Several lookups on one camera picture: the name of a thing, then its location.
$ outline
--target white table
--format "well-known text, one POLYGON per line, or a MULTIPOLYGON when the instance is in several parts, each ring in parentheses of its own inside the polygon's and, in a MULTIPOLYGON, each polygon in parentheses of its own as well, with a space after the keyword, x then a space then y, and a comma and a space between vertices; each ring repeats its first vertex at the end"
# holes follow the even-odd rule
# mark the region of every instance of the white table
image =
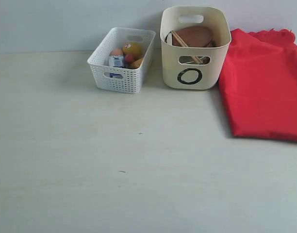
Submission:
POLYGON ((297 143, 231 137, 217 88, 96 88, 91 52, 0 55, 0 233, 297 233, 297 143))

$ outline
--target cream storage bin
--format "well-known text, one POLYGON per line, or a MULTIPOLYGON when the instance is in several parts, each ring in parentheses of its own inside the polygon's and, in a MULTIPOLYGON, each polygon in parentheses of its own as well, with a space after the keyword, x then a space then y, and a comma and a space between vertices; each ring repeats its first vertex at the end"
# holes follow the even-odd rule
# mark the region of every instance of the cream storage bin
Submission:
POLYGON ((164 82, 173 88, 204 90, 211 88, 219 78, 231 42, 231 33, 224 14, 212 7, 175 6, 163 13, 160 38, 164 82), (171 30, 190 26, 206 26, 213 31, 216 48, 185 48, 165 42, 171 30), (181 64, 181 56, 208 56, 206 65, 181 64))
POLYGON ((123 93, 138 93, 152 61, 155 35, 155 32, 147 30, 112 28, 87 61, 97 87, 123 93), (110 52, 116 48, 122 48, 128 41, 141 44, 145 54, 141 66, 138 69, 109 67, 110 52), (121 76, 110 78, 110 73, 121 76))

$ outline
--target white wall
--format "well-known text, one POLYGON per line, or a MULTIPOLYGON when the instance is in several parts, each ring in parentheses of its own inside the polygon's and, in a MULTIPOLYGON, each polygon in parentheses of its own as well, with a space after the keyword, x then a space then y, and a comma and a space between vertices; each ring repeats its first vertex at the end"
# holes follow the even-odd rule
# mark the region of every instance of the white wall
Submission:
POLYGON ((297 0, 0 0, 0 52, 93 50, 112 27, 158 31, 173 5, 224 11, 231 29, 292 29, 297 0))

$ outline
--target red cloth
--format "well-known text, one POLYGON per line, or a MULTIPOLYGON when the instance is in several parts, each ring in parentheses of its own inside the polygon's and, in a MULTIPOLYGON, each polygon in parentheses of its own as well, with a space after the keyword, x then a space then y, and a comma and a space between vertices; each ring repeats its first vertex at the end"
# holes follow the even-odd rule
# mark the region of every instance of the red cloth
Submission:
POLYGON ((234 136, 297 141, 297 46, 288 30, 231 32, 219 88, 234 136))

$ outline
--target chopsticks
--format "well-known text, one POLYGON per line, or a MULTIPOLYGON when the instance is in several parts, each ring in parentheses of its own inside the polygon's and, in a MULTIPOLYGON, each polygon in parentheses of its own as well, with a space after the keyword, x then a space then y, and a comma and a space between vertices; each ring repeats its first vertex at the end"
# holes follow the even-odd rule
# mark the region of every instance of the chopsticks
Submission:
MULTIPOLYGON (((188 47, 188 45, 184 42, 184 40, 182 40, 182 38, 175 31, 171 31, 171 33, 173 34, 173 36, 176 38, 176 40, 182 47, 188 47)), ((191 56, 191 57, 194 60, 194 62, 196 62, 197 65, 203 64, 203 62, 198 57, 196 56, 191 56)))

